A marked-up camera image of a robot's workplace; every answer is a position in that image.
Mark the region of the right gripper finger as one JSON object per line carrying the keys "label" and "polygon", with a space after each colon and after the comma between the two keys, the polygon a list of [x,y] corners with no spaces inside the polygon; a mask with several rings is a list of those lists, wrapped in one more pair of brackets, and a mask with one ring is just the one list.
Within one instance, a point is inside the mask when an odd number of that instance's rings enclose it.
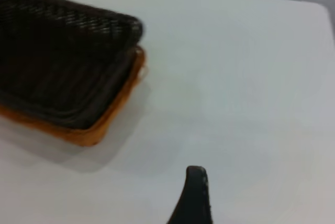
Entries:
{"label": "right gripper finger", "polygon": [[168,224],[212,224],[209,184],[202,166],[188,166],[183,191]]}

